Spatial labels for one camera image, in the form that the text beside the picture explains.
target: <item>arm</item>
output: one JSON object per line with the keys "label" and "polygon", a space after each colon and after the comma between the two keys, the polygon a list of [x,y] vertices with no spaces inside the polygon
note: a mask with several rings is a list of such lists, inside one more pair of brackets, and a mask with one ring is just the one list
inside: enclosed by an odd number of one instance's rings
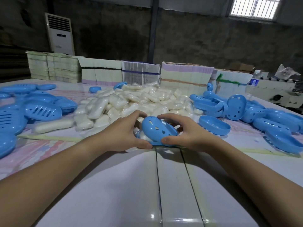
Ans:
{"label": "arm", "polygon": [[119,118],[102,132],[25,168],[0,181],[0,226],[31,226],[65,187],[93,160],[106,151],[152,145],[133,135],[138,117],[135,111]]}
{"label": "arm", "polygon": [[163,114],[182,126],[179,136],[161,142],[204,151],[212,156],[250,197],[271,226],[303,226],[303,188],[262,163],[242,153],[218,136],[200,127],[191,118]]}

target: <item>table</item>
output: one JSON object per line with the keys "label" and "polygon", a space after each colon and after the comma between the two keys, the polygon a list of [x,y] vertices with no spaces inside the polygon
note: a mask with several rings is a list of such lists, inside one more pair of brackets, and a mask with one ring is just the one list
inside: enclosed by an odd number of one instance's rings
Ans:
{"label": "table", "polygon": [[[76,102],[92,96],[88,93],[91,85],[87,84],[34,79],[16,83],[55,83],[58,87],[50,90],[51,94]],[[286,110],[256,100],[265,107]],[[8,103],[13,103],[13,99],[1,101],[0,106]],[[241,121],[224,121],[231,125],[224,140],[303,186],[301,155],[273,148],[263,139],[264,134]],[[31,127],[29,124],[25,132],[30,132]],[[62,132],[50,135],[60,136]],[[294,137],[303,142],[303,135]],[[0,160],[0,179],[73,144],[20,139],[13,153]],[[105,153],[74,180],[37,222],[43,227],[202,225],[267,226],[248,197],[209,155],[164,147]]]}

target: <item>floor-standing air conditioner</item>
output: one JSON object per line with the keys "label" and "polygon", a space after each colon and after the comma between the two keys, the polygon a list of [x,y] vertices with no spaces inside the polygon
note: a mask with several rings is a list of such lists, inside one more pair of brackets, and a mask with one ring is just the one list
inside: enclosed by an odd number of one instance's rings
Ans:
{"label": "floor-standing air conditioner", "polygon": [[75,55],[73,34],[71,31],[71,20],[45,13],[48,39],[51,51],[55,53],[65,53]]}

